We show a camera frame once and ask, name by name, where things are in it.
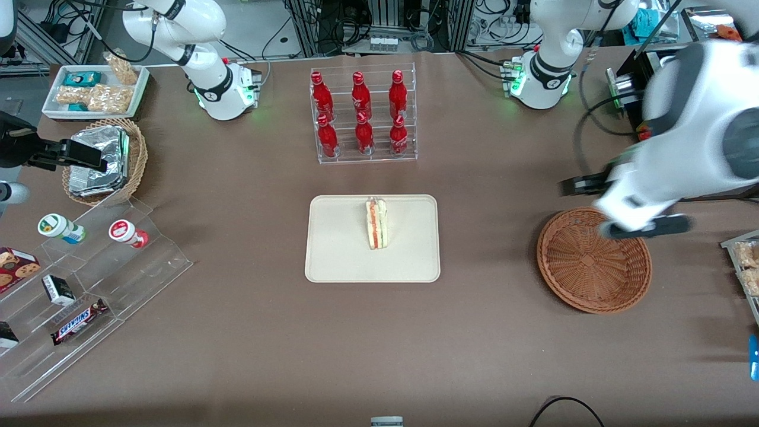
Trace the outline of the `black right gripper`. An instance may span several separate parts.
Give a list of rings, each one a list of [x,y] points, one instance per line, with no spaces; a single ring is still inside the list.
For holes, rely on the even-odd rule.
[[[36,167],[55,172],[59,167],[83,167],[105,173],[108,163],[102,151],[72,139],[44,141],[36,127],[22,119],[1,111],[1,167]]]

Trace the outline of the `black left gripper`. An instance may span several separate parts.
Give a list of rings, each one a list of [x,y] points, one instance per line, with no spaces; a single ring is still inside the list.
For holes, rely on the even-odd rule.
[[[629,187],[630,192],[642,192],[646,166],[640,149],[627,149],[610,162],[609,175],[604,173],[572,177],[559,182],[562,196],[601,195],[615,186]]]

